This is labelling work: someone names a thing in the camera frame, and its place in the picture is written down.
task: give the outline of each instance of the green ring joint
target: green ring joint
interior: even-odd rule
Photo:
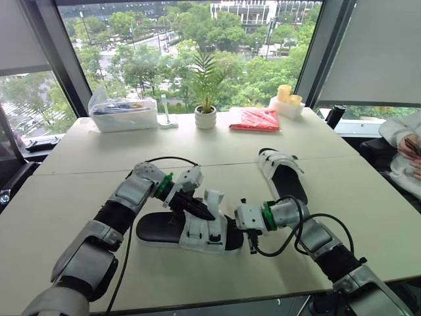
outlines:
[[[263,215],[264,215],[264,218],[268,221],[269,231],[277,230],[278,227],[276,227],[276,225],[275,225],[274,217],[273,217],[272,213],[270,212],[268,202],[264,202],[263,206],[264,206]]]
[[[159,198],[160,195],[162,194],[162,192],[165,190],[166,186],[168,185],[168,183],[170,183],[170,181],[172,180],[172,175],[173,173],[170,172],[170,174],[166,175],[164,180],[162,181],[161,185],[159,186],[157,192],[154,195],[154,198]]]

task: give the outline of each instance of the potted plant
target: potted plant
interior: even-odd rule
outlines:
[[[228,74],[226,69],[218,69],[214,57],[199,52],[194,56],[193,82],[196,126],[209,129],[216,124],[216,108],[212,105],[218,96],[221,82]]]

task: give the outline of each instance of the person's hand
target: person's hand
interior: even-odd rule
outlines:
[[[414,178],[421,181],[421,158],[413,160],[410,165],[415,168]]]
[[[408,135],[407,137],[402,138],[401,142],[398,144],[397,146],[397,150],[398,152],[406,159],[409,160],[415,160],[415,159],[421,159],[420,156],[418,156],[415,151],[413,151],[411,148],[409,148],[406,143],[405,140],[406,139],[410,139],[412,140],[414,143],[418,143],[418,137],[416,134],[411,134]]]

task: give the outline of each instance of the white pot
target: white pot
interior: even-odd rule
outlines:
[[[212,107],[212,112],[202,113],[197,110],[198,108],[200,108],[200,106],[195,108],[196,126],[203,130],[214,127],[216,124],[216,109]]]

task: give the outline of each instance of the white table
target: white table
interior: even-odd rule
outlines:
[[[382,280],[420,274],[421,216],[361,157],[298,162],[311,213],[330,213],[348,226],[356,256]],[[175,176],[183,171],[171,169]],[[254,163],[203,167],[205,188],[225,192],[222,207],[233,215],[241,198],[261,204],[272,199]],[[51,269],[86,221],[92,219],[127,172],[33,176],[0,216],[0,315],[20,315],[37,293],[49,286]],[[141,214],[161,210],[150,199]],[[347,246],[341,228],[324,221]],[[260,238],[273,251],[289,234],[278,230]],[[113,310],[140,310],[211,302],[290,296],[326,290],[328,279],[293,247],[275,257],[249,255],[248,245],[234,255],[151,248],[132,240],[130,259]],[[116,254],[122,262],[125,243]],[[114,289],[92,303],[104,311]]]
[[[299,159],[357,156],[358,153],[306,108],[299,120],[279,116],[282,132],[229,130],[230,113],[218,113],[217,127],[197,129],[194,115],[178,115],[179,128],[102,134],[90,118],[79,118],[35,174],[125,171],[158,156],[180,156],[200,165],[257,161],[259,149],[270,147]],[[181,161],[160,166],[186,167]]]

